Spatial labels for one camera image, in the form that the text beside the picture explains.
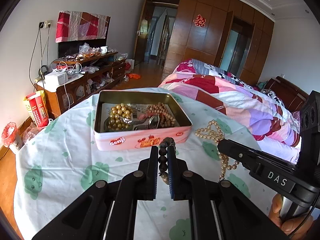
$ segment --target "human hand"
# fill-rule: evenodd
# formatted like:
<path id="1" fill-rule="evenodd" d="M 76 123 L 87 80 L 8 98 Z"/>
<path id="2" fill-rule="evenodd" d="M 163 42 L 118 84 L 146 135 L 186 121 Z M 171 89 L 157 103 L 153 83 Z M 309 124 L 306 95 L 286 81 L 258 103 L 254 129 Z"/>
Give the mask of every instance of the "human hand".
<path id="1" fill-rule="evenodd" d="M 290 219 L 282 223 L 280 219 L 280 210 L 282 208 L 282 196 L 277 194 L 272 199 L 272 205 L 268 217 L 274 222 L 286 235 L 289 235 L 306 216 L 300 216 L 298 218 Z M 292 236 L 292 240 L 302 240 L 309 228 L 312 226 L 313 218 L 310 216 L 307 221 L 298 229 L 298 231 Z"/>

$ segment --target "wall socket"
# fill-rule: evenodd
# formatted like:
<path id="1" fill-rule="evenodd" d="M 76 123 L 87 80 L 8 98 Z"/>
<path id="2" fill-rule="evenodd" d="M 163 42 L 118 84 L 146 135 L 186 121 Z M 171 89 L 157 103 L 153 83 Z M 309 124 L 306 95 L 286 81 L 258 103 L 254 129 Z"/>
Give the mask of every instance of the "wall socket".
<path id="1" fill-rule="evenodd" d="M 52 20 L 39 22 L 39 29 L 52 27 Z"/>

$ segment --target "bed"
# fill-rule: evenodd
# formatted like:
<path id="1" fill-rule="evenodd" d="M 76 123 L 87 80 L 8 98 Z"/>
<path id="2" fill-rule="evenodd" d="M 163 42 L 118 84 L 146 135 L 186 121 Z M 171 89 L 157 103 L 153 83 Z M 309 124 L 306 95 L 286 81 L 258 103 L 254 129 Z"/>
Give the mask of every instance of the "bed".
<path id="1" fill-rule="evenodd" d="M 136 90 L 167 92 L 162 88 Z M 190 170 L 205 179 L 218 181 L 221 167 L 216 146 L 194 134 L 212 119 L 223 122 L 226 138 L 260 149 L 245 126 L 206 104 L 169 92 L 193 123 L 188 140 L 176 145 L 177 157 L 185 160 Z M 66 111 L 28 141 L 16 155 L 14 216 L 25 240 L 32 239 L 97 180 L 119 180 L 135 171 L 140 160 L 149 157 L 150 147 L 108 152 L 97 149 L 92 129 L 97 101 L 98 95 L 93 95 Z M 226 179 L 265 214 L 269 212 L 275 192 L 250 177 L 243 166 L 227 171 Z M 160 177 L 156 200 L 138 202 L 134 239 L 191 239 L 188 202 L 173 202 L 169 186 Z"/>
<path id="2" fill-rule="evenodd" d="M 189 59 L 179 64 L 159 87 L 217 109 L 246 126 L 263 151 L 297 161 L 298 111 L 308 95 L 289 81 L 281 77 L 270 79 L 260 92 L 229 72 Z"/>

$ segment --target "white mug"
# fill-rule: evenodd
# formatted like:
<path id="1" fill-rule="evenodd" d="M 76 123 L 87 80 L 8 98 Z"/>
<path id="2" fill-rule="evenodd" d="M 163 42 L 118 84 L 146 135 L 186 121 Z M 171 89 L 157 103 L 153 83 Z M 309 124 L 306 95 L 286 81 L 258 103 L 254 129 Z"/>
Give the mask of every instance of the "white mug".
<path id="1" fill-rule="evenodd" d="M 108 46 L 102 46 L 100 50 L 102 54 L 106 54 L 108 52 Z"/>

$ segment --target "pink tin box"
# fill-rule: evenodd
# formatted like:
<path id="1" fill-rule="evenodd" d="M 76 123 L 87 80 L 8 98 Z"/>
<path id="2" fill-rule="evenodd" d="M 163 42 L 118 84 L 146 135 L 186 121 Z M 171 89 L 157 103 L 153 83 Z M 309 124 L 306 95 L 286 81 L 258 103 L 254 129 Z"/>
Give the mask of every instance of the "pink tin box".
<path id="1" fill-rule="evenodd" d="M 158 102 L 167 105 L 176 119 L 175 127 L 135 131 L 106 132 L 104 122 L 108 118 L 108 106 L 119 103 L 152 105 Z M 190 135 L 192 122 L 170 93 L 152 93 L 123 90 L 103 90 L 99 94 L 94 124 L 94 138 L 100 151 L 140 149 L 159 145 L 166 137 L 183 143 Z"/>

